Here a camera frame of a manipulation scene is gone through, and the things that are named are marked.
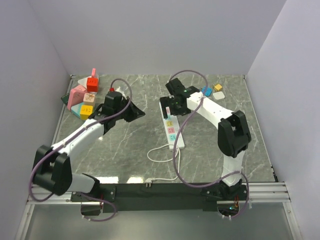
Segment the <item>white rounded square adapter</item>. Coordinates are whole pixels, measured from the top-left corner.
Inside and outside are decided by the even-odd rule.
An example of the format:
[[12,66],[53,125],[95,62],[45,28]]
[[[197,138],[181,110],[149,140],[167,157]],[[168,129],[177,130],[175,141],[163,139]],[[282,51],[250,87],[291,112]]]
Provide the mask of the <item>white rounded square adapter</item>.
[[215,100],[222,100],[225,98],[225,94],[222,91],[214,92],[212,95]]

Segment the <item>yellow cube socket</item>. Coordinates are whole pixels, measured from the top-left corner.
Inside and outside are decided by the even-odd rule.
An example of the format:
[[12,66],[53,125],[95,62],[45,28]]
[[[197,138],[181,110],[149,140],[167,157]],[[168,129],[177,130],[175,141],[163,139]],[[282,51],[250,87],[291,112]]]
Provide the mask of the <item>yellow cube socket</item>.
[[92,105],[82,105],[80,108],[80,119],[85,121],[89,118],[89,116],[93,113],[94,107]]

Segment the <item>small yellow plug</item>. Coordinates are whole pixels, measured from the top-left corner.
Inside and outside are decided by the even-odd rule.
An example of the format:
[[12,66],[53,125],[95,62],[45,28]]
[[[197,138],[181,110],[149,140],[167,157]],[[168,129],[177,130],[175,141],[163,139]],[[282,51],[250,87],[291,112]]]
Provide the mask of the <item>small yellow plug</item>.
[[218,83],[218,84],[213,86],[213,89],[214,89],[215,92],[221,92],[222,89],[223,89],[223,86]]

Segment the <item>red cube socket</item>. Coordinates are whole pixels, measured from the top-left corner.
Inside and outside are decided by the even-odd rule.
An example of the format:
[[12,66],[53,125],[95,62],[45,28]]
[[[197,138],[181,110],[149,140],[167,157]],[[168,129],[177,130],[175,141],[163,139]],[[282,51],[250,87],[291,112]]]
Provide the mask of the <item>red cube socket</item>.
[[88,92],[97,93],[99,90],[99,79],[96,77],[88,77],[86,81],[86,89]]

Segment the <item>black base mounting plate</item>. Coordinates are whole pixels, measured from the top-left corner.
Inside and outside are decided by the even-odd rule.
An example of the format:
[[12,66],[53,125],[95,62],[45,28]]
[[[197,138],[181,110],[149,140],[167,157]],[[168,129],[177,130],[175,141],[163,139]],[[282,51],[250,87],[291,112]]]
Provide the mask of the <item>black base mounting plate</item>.
[[95,195],[111,205],[92,200],[73,193],[71,201],[80,203],[84,216],[98,216],[100,213],[118,211],[162,211],[162,210],[203,210],[218,211],[220,201],[244,201],[247,188],[242,182],[227,186],[223,181],[209,187],[188,187],[183,183],[109,183],[101,184]]

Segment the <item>pink upright plug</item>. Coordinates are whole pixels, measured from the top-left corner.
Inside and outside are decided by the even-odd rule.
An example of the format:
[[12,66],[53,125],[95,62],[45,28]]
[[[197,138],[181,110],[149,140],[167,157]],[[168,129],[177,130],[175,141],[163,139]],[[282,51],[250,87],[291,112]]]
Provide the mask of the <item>pink upright plug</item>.
[[91,77],[92,78],[96,78],[97,77],[95,68],[93,68],[92,71],[91,71]]

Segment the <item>teal flat block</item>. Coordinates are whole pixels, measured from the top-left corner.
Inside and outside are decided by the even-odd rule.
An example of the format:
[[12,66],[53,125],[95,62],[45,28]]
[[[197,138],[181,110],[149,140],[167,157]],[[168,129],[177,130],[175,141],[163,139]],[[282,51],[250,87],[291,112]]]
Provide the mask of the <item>teal flat block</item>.
[[74,106],[71,107],[71,112],[77,116],[78,118],[80,118],[80,109],[81,109],[81,106],[84,105],[83,102],[79,103],[79,104],[76,104]]

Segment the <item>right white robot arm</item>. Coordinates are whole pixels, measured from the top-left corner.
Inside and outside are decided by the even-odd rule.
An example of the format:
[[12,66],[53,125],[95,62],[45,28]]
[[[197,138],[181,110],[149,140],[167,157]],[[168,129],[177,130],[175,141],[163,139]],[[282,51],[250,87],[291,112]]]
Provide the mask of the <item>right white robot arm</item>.
[[194,86],[185,87],[178,78],[166,85],[169,96],[160,98],[164,119],[172,116],[190,116],[196,112],[217,129],[217,144],[223,154],[221,179],[202,188],[201,193],[215,201],[230,201],[236,196],[247,197],[242,185],[242,163],[252,140],[246,115],[226,109],[206,97]]

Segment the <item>blue plug adapter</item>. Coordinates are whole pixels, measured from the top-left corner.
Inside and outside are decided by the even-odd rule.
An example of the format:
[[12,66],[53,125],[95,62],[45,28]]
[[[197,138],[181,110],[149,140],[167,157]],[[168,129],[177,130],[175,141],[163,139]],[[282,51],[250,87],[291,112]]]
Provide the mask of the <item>blue plug adapter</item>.
[[203,87],[201,89],[201,92],[203,93],[204,96],[209,97],[212,94],[213,89],[211,87]]

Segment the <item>beige cube socket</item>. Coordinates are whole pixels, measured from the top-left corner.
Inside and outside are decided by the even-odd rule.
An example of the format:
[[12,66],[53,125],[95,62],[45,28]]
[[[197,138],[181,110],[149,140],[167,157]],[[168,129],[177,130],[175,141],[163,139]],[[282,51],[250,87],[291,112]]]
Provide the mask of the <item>beige cube socket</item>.
[[83,96],[83,104],[87,106],[95,106],[96,95],[93,93],[85,93]]

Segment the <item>white triangular adapter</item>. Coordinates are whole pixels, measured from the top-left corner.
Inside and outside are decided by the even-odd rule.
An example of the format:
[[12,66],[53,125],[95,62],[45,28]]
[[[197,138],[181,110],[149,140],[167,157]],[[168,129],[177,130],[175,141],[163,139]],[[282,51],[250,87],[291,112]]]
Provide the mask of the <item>white triangular adapter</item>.
[[84,77],[82,79],[79,79],[77,81],[77,83],[81,86],[83,86],[84,88],[87,88],[87,80],[88,80],[88,77]]

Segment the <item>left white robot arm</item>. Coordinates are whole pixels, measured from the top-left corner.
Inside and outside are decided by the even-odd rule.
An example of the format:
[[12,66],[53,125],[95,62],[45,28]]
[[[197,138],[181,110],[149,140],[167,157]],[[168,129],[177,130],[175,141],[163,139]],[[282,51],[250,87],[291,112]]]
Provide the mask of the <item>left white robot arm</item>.
[[71,161],[85,147],[105,135],[118,120],[128,123],[145,116],[129,97],[110,91],[81,127],[52,146],[42,145],[36,151],[30,183],[38,185],[52,195],[80,192],[88,201],[101,195],[100,181],[88,174],[75,174]]

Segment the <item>aluminium rail frame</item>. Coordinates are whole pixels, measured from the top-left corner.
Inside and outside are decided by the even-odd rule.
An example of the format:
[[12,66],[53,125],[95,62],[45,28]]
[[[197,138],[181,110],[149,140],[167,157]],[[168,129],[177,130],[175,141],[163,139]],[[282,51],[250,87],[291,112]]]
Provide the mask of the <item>aluminium rail frame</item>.
[[[129,183],[129,184],[161,184],[161,183],[152,183],[148,181],[146,183]],[[244,206],[239,208],[239,213],[242,213],[245,209],[249,209],[252,203],[283,203],[283,206],[286,208],[288,204],[291,202],[291,198],[289,196],[286,184],[284,182],[242,182],[248,190],[247,197],[245,200],[235,200],[233,202],[230,201],[219,201],[218,202],[218,210],[222,209],[226,213],[224,217],[232,219],[235,217],[235,214],[231,212],[231,210],[227,209],[227,206],[234,205],[236,203],[243,203]],[[207,183],[196,183],[192,188],[203,188]],[[71,197],[73,193],[79,192],[66,192],[62,195],[52,195],[45,201],[41,201],[41,204],[49,204],[49,205],[63,205],[63,204],[79,204],[79,202],[72,202]],[[99,202],[104,204],[111,205],[111,202],[101,199],[99,200],[95,196],[91,196],[86,193],[80,193],[82,196],[85,196],[89,200],[92,201],[94,205],[97,205]],[[111,212],[113,215],[118,212],[117,209],[114,209]]]

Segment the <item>pink rounded socket block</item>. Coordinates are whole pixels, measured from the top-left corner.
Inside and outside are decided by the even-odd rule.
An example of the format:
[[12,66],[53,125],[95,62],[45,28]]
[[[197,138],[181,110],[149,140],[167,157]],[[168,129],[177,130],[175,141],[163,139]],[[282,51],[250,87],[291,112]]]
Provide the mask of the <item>pink rounded socket block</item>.
[[87,89],[82,85],[78,85],[72,88],[69,92],[69,98],[67,102],[67,109],[70,111],[71,107],[83,102],[84,95],[87,93]]

